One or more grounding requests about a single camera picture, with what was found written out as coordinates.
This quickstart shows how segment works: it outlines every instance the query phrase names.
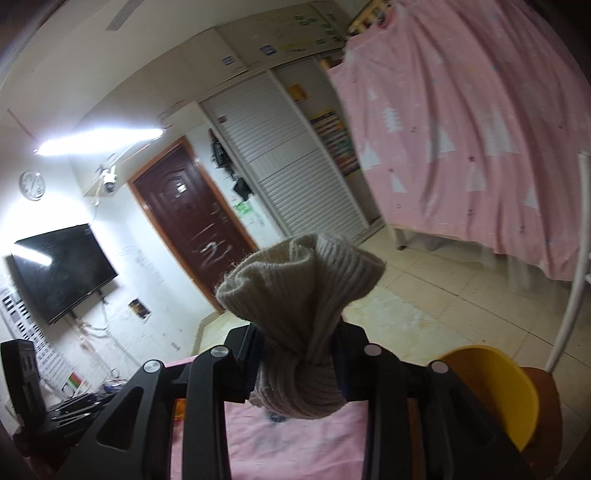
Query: tiled floor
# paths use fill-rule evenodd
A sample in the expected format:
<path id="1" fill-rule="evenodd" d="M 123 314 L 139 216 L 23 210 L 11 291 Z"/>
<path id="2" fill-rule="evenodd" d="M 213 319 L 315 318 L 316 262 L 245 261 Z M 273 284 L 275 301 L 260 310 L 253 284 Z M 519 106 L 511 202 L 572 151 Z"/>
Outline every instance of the tiled floor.
<path id="1" fill-rule="evenodd" d="M 343 312 L 363 326 L 368 338 L 401 359 L 426 364 L 460 345 L 484 343 L 499 348 L 523 366 L 544 366 L 569 295 L 568 286 L 547 280 L 532 269 L 531 288 L 510 288 L 502 258 L 482 258 L 479 247 L 447 242 L 430 253 L 421 238 L 398 251 L 387 228 L 362 245 L 387 262 L 384 276 L 365 298 Z M 487 270 L 482 261 L 494 270 Z M 223 343 L 226 333 L 244 325 L 229 313 L 203 332 L 203 351 Z M 554 378 L 564 418 L 563 459 L 591 422 L 591 299 Z"/>

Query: security camera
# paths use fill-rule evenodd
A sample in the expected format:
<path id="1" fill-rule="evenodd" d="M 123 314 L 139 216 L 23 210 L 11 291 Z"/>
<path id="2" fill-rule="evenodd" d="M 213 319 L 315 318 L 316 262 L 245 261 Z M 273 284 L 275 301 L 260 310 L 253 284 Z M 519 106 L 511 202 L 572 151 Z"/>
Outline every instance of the security camera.
<path id="1" fill-rule="evenodd" d="M 104 169 L 101 175 L 103 177 L 103 184 L 105 185 L 105 190 L 108 193 L 113 193 L 115 191 L 115 184 L 117 182 L 117 175 L 115 175 L 115 166 L 113 165 L 110 170 Z"/>

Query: wooden door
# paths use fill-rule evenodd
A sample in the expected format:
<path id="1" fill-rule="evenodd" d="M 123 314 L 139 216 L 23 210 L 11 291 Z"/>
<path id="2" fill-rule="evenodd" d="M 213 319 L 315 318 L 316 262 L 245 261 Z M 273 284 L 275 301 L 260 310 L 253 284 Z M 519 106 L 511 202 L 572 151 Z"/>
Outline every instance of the wooden door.
<path id="1" fill-rule="evenodd" d="M 183 137 L 132 181 L 154 226 L 206 297 L 254 252 L 245 232 Z"/>

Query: green sticker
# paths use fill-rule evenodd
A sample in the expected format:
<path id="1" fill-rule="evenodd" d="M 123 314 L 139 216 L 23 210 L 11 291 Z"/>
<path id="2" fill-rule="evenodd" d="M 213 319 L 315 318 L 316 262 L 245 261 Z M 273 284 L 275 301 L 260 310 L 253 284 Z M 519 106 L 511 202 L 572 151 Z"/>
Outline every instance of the green sticker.
<path id="1" fill-rule="evenodd" d="M 252 213 L 251 206 L 248 205 L 247 202 L 239 202 L 236 205 L 233 205 L 233 208 L 236 210 L 236 213 L 239 217 L 243 217 L 249 213 Z"/>

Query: dark red door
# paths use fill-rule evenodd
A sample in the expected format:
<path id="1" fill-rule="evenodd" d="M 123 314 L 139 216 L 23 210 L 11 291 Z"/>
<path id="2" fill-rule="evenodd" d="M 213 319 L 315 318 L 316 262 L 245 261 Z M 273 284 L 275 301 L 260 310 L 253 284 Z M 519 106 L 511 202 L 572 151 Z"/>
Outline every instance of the dark red door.
<path id="1" fill-rule="evenodd" d="M 135 179 L 134 186 L 181 263 L 209 293 L 224 273 L 253 252 L 246 233 L 220 204 L 183 143 Z"/>

